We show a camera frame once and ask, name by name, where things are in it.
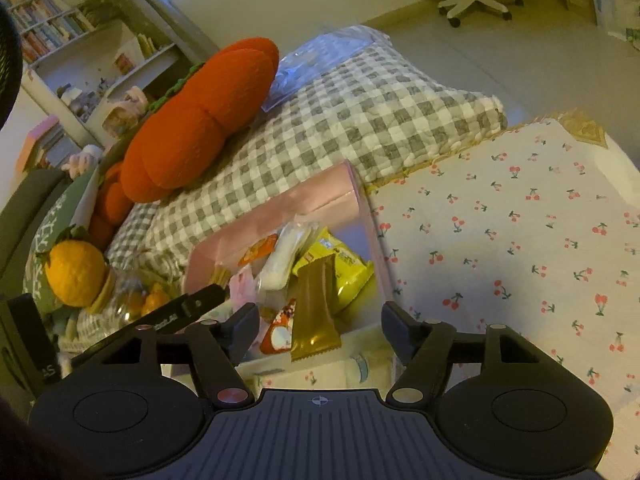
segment bookshelf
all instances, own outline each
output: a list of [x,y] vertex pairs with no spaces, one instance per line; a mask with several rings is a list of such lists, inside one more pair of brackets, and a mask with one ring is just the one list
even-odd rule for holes
[[132,86],[150,101],[190,68],[136,0],[0,0],[21,39],[23,89],[79,145],[113,143],[104,117]]

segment white wrapped snack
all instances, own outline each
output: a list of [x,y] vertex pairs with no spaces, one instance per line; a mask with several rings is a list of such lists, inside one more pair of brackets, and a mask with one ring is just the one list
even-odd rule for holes
[[289,222],[284,226],[275,250],[258,275],[260,291],[282,290],[287,286],[296,256],[313,229],[313,224],[300,222]]

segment red snack package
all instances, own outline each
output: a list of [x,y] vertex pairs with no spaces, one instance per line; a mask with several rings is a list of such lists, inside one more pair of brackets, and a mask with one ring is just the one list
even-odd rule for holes
[[238,262],[238,267],[242,268],[246,264],[250,264],[255,260],[259,260],[269,254],[273,253],[273,250],[276,247],[276,242],[278,241],[278,235],[276,233],[269,235],[262,240],[257,241],[251,247],[249,247],[244,256]]
[[293,317],[296,311],[296,300],[290,300],[273,320],[269,330],[260,343],[263,354],[280,354],[291,350],[291,333],[293,332]]

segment ribbed gray plate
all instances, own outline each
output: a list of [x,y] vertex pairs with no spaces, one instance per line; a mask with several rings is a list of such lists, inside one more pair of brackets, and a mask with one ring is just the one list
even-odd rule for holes
[[[382,405],[372,390],[264,390],[220,413],[204,437],[145,480],[497,480],[450,452],[419,413]],[[599,479],[585,471],[572,480]]]

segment pink box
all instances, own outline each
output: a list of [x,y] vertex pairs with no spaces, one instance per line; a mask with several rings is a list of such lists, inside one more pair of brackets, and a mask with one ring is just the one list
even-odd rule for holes
[[[374,277],[356,300],[335,317],[343,347],[357,347],[362,343],[350,344],[351,335],[362,330],[379,331],[380,311],[383,303],[392,299],[393,288],[369,203],[360,179],[348,162],[332,166],[271,198],[199,243],[190,256],[183,283],[184,291],[191,294],[206,286],[216,264],[235,272],[238,260],[249,246],[292,220],[297,214],[306,215],[321,226],[327,226],[332,234],[363,260],[373,261]],[[278,362],[290,362],[288,354],[257,361],[274,360],[273,358],[277,358],[275,361]]]

